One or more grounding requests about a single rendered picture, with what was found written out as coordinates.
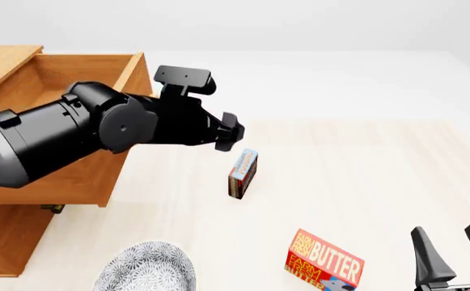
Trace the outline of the patterned grey white bowl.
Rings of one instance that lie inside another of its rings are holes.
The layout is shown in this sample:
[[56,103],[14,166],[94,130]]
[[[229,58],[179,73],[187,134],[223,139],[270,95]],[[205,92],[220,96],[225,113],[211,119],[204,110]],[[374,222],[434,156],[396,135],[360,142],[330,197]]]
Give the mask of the patterned grey white bowl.
[[104,266],[92,291],[197,291],[191,259],[169,242],[141,242]]

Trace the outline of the chocolate pudding box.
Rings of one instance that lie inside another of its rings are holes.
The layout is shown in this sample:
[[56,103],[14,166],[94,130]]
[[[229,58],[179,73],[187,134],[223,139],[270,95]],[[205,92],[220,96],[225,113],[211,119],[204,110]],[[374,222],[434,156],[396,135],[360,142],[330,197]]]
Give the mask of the chocolate pudding box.
[[228,195],[241,200],[256,174],[258,152],[245,149],[228,175]]

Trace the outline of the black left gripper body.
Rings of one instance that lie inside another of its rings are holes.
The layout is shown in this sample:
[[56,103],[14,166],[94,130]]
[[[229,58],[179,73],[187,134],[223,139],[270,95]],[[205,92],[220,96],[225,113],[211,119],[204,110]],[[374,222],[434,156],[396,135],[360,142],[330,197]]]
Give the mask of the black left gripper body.
[[229,152],[236,142],[243,139],[245,127],[241,125],[233,113],[224,112],[222,121],[218,126],[218,138],[215,149],[221,152]]

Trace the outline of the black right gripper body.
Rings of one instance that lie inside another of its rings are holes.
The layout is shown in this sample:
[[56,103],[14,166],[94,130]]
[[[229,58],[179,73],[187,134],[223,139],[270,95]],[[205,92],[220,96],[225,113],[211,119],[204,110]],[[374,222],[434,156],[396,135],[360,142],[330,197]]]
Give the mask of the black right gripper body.
[[470,284],[453,285],[448,281],[434,281],[419,285],[413,291],[470,291]]

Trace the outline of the flat black plate on stalk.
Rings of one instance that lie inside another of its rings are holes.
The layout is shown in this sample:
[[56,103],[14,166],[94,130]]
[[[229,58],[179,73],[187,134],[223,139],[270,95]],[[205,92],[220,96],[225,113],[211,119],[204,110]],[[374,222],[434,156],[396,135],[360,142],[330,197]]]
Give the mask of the flat black plate on stalk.
[[216,83],[209,70],[161,65],[154,81],[163,85],[160,96],[188,96],[189,93],[212,95]]

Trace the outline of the red butter box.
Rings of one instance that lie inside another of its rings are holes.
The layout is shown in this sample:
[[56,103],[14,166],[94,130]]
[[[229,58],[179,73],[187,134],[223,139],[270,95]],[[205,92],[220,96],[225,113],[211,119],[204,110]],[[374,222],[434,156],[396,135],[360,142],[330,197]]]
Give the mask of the red butter box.
[[285,270],[320,291],[355,291],[365,261],[305,230],[292,240]]

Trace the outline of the wooden cabinet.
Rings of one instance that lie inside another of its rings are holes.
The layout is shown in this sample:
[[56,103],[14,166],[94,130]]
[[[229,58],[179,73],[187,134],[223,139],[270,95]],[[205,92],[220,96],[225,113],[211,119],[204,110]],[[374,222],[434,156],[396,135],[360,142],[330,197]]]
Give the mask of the wooden cabinet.
[[[0,111],[23,111],[44,93],[33,58],[42,45],[0,45]],[[53,215],[19,201],[24,189],[0,188],[0,277],[23,270]]]

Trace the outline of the wooden drawer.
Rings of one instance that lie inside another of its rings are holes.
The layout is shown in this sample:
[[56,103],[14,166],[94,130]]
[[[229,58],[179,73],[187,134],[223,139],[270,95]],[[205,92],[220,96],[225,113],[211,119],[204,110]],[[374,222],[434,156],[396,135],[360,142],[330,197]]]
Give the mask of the wooden drawer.
[[[143,53],[38,54],[0,82],[0,111],[21,112],[59,99],[77,81],[97,81],[118,91],[151,95]],[[23,188],[0,188],[0,205],[98,205],[108,203],[127,154],[105,150]]]

